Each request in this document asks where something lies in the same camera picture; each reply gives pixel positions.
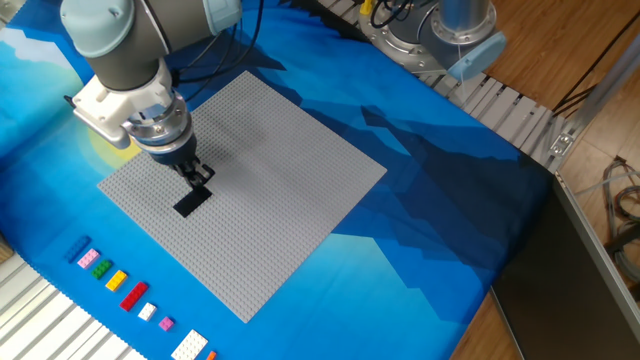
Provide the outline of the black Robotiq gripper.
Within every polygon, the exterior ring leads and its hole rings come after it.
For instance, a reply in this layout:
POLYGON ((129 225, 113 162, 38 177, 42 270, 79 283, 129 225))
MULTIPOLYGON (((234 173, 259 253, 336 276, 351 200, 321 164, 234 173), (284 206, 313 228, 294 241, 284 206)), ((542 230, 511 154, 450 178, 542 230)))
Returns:
POLYGON ((151 153, 150 156, 156 162, 172 166, 192 188, 204 186, 214 175, 215 171, 207 164, 196 158, 197 139, 195 135, 175 149, 162 153, 151 153))

